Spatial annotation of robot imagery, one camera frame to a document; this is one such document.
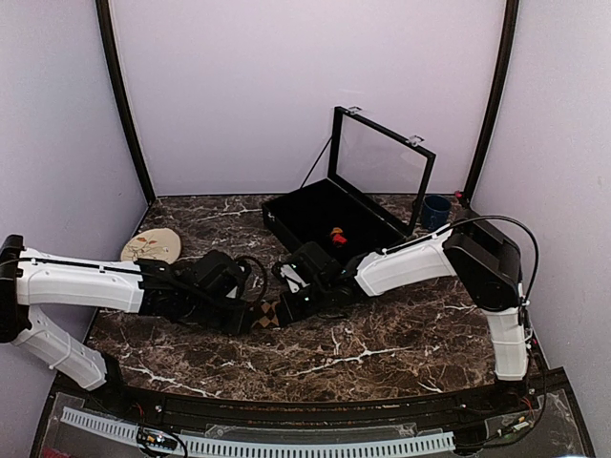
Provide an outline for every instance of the black metal frame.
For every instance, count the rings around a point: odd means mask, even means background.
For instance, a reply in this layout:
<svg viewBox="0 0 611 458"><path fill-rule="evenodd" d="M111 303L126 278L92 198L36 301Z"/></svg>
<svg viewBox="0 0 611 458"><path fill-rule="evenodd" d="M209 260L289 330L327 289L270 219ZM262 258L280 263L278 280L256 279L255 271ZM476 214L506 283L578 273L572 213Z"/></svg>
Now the black metal frame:
<svg viewBox="0 0 611 458"><path fill-rule="evenodd" d="M118 110L118 115L123 126L123 133L129 147L134 167L136 168L137 178L140 182L142 192L146 197L146 201L152 204L157 198L153 183L149 176L142 155L142 149L137 139L136 126L132 118L130 104L125 91L125 84L121 74L121 66L118 60L118 52L116 50L115 33L113 32L113 20L111 17L110 6L108 0L95 0L97 7L97 22L99 23L99 31L102 37L102 45L104 46L104 54L106 55L106 65L108 66L108 75L111 78L113 85L113 93L115 93L115 103Z"/></svg>
<svg viewBox="0 0 611 458"><path fill-rule="evenodd" d="M481 132L479 133L479 140L475 147L474 160L471 163L471 169L469 170L465 187L462 193L460 193L461 203L465 206L470 206L471 200L474 197L475 188L477 187L479 176L484 167L484 161L488 154L488 148L490 147L490 140L492 139L493 130L495 129L500 99L503 95L505 79L507 78L507 69L509 68L509 59L514 44L518 6L519 0L507 0L505 6L505 19L503 20L503 30L500 35L495 76L493 78L492 88L490 89L488 106L486 107L486 114L484 115Z"/></svg>
<svg viewBox="0 0 611 458"><path fill-rule="evenodd" d="M414 150L416 153L423 156L427 160L424 171L422 173L422 179L420 180L420 186L418 187L418 194L416 195L416 199L414 200L413 206L411 208L410 222L407 225L395 215L392 215L380 205L375 203L373 200L368 198L365 194L359 191L347 180L338 175L337 163L340 154L340 144L342 138L342 126L344 123L344 116L354 119L355 121L360 122L361 124L369 127L370 129L379 132L384 136L387 136L388 138L400 143L401 145L407 148ZM329 152L327 178L333 181L341 188L343 188L345 191L348 191L352 196L358 199L361 204L363 204L366 208L370 209L370 211L382 216L384 220L387 221L391 226L393 226L397 231L407 237L410 236L413 233L413 230L416 226L416 222L418 221L418 216L420 215L420 210L422 209L422 203L427 192L427 186L429 185L429 181L431 180L432 166L435 162L435 153L427 150L426 148L423 148L422 146L412 144L412 142L404 136L399 135L398 133L387 129L384 126L381 126L377 122L367 119L366 117L362 117L361 115L352 112L344 107L335 107L333 115L333 130L331 135L331 149Z"/></svg>

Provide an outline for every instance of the white cable tray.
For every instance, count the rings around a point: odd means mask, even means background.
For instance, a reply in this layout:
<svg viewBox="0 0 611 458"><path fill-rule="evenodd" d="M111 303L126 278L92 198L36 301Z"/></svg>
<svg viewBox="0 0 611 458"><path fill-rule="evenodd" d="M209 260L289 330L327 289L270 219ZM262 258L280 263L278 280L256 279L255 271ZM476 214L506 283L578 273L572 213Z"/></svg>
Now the white cable tray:
<svg viewBox="0 0 611 458"><path fill-rule="evenodd" d="M64 407L61 421L98 436L137 447L138 426L135 424L70 407ZM323 445L257 444L206 439L189 434L177 435L187 446L189 457L193 458L403 458L455 449L452 432L390 441ZM151 446L151 449L166 451L154 446ZM172 454L182 456L183 451L178 446Z"/></svg>

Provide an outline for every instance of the white arm segment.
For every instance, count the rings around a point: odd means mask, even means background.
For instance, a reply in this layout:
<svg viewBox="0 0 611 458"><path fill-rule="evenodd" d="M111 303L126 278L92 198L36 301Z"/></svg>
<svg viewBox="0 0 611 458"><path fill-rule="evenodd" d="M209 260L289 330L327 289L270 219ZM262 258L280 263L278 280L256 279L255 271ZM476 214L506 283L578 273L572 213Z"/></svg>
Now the white arm segment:
<svg viewBox="0 0 611 458"><path fill-rule="evenodd" d="M488 319L495 348L495 374L499 380L520 381L528 370L524 326L517 319L518 307L502 312L482 310Z"/></svg>
<svg viewBox="0 0 611 458"><path fill-rule="evenodd" d="M35 258L19 262L23 276L17 279L17 302L21 305L36 303L67 303L89 305L137 313L144 291L138 286L142 281L140 268L133 262L107 262L76 260L47 255L28 248L21 258ZM50 264L44 260L79 262L93 268ZM133 270L137 274L124 274L104 270L115 267Z"/></svg>
<svg viewBox="0 0 611 458"><path fill-rule="evenodd" d="M369 253L357 267L355 279L368 296L379 296L405 284L456 275L442 246L451 234L433 234L390 255Z"/></svg>
<svg viewBox="0 0 611 458"><path fill-rule="evenodd" d="M368 254L357 267L356 281L368 296L380 294L406 284L455 276L443 251L443 243L452 234L433 234L429 240L407 246L389 255ZM524 326L518 324L518 308L503 312L483 310L495 348L495 374L499 380L520 381L526 375L528 355Z"/></svg>
<svg viewBox="0 0 611 458"><path fill-rule="evenodd" d="M32 329L25 329L12 341L43 360L49 369L57 369L75 380L81 387L92 390L106 382L106 362L102 355L52 322L37 305L67 303L108 307L137 313L144 291L140 268L133 262L106 262L61 258L31 248L19 262L23 275L17 278L17 302L29 305L28 318ZM44 262L60 260L93 265L95 268ZM111 272L106 267L133 270L136 275Z"/></svg>
<svg viewBox="0 0 611 458"><path fill-rule="evenodd" d="M106 382L106 362L102 355L77 341L52 322L38 305L28 314L32 329L25 329L12 341L37 356L49 369L57 369L75 380L81 387L92 390Z"/></svg>

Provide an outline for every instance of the black frame pole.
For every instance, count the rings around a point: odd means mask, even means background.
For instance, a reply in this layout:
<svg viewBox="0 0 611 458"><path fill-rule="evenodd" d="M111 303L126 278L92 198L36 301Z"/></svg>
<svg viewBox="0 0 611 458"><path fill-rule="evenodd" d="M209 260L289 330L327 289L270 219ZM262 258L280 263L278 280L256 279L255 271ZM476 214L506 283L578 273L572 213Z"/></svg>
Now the black frame pole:
<svg viewBox="0 0 611 458"><path fill-rule="evenodd" d="M99 31L102 36L102 45L104 46L104 54L106 55L106 64L108 66L108 75L111 78L113 92L115 93L115 102L118 109L118 115L123 126L123 133L127 140L127 146L132 155L134 167L136 167L137 178L140 182L142 192L146 197L147 202L152 204L155 199L155 190L151 177L146 169L144 156L140 143L137 140L136 126L132 118L132 111L127 100L127 93L123 83L121 67L118 61L118 53L116 51L115 33L113 32L113 21L111 18L111 10L108 0L95 0L97 8L97 22L99 23Z"/></svg>
<svg viewBox="0 0 611 458"><path fill-rule="evenodd" d="M514 44L514 34L516 32L517 10L519 0L507 0L505 5L505 19L503 20L503 30L500 35L500 44L498 46L498 57L496 58L495 77L493 85L490 89L490 97L488 98L488 106L486 114L479 133L479 140L475 147L474 160L471 163L471 170L465 182L465 188L462 191L461 201L463 205L469 206L471 199L474 196L475 187L479 181L481 170L484 167L484 160L488 153L490 140L493 136L495 128L496 116L500 106L500 99L503 95L505 79L507 78L507 69L509 68L509 58L512 53Z"/></svg>

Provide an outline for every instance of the black velvet lining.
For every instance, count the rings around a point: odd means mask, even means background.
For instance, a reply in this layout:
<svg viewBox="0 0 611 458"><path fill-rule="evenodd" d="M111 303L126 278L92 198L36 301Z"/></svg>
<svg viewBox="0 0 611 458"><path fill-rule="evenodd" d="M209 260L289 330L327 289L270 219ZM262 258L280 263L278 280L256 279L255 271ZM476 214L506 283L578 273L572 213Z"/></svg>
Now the black velvet lining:
<svg viewBox="0 0 611 458"><path fill-rule="evenodd" d="M301 243L318 242L342 265L355 256L392 246L403 237L328 179L265 205ZM348 240L340 248L331 241L330 233L335 227L341 228Z"/></svg>

